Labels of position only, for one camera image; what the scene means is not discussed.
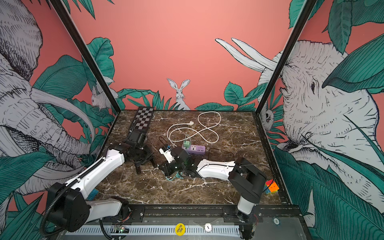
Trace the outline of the green charger plug adapter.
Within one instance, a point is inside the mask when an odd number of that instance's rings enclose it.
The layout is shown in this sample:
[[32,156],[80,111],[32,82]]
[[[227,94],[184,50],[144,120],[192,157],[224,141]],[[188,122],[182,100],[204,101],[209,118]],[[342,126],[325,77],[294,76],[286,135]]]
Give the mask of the green charger plug adapter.
[[191,146],[191,141],[190,140],[184,140],[183,146],[188,149]]

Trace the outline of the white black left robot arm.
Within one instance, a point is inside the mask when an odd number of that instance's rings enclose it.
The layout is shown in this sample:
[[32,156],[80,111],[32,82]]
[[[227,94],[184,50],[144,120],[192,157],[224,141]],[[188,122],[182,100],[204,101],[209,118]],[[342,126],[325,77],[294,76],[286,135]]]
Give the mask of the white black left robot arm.
[[115,217],[126,222],[132,217],[129,202],[123,198],[87,201],[92,190],[111,172],[125,162],[140,164],[153,160],[153,153],[144,144],[146,132],[132,130],[128,137],[109,146],[106,154],[90,167],[64,184],[55,183],[48,190],[47,206],[40,224],[40,234],[47,238],[64,230],[75,232],[85,223]]

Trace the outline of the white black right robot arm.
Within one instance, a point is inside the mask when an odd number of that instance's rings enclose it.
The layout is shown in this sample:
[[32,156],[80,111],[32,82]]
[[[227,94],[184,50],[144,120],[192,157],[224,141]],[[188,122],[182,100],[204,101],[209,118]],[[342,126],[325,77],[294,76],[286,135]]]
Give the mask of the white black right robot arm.
[[168,178],[174,173],[183,173],[190,178],[214,178],[230,182],[240,194],[238,213],[252,214],[264,192],[267,176],[245,158],[230,162],[215,162],[191,156],[182,147],[163,146],[159,149],[166,161],[159,169]]

